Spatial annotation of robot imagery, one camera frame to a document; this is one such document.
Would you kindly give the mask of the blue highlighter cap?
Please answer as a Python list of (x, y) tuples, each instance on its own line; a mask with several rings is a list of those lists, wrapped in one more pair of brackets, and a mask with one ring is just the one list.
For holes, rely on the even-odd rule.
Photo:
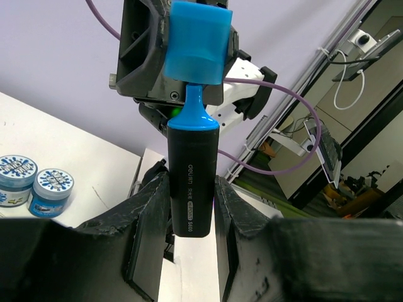
[(194, 84), (221, 84), (231, 21), (228, 9), (173, 1), (164, 75)]

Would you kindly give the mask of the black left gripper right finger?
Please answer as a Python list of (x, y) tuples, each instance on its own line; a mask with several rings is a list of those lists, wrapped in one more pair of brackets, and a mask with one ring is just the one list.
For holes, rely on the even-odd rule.
[(215, 178), (221, 301), (401, 301), (402, 222), (269, 218)]

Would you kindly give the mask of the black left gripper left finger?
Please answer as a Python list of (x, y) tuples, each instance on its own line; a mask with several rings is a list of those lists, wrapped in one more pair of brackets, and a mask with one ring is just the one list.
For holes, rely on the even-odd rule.
[(170, 209), (162, 172), (76, 228), (1, 220), (2, 301), (156, 301)]

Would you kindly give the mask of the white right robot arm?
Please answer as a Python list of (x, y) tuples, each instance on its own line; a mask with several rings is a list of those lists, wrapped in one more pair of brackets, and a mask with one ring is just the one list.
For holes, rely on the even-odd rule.
[[(124, 1), (116, 74), (109, 86), (132, 98), (140, 114), (163, 135), (167, 122), (182, 109), (186, 83), (164, 75), (170, 1)], [(271, 88), (221, 84), (203, 88), (208, 114), (223, 130), (255, 118), (265, 107)]]

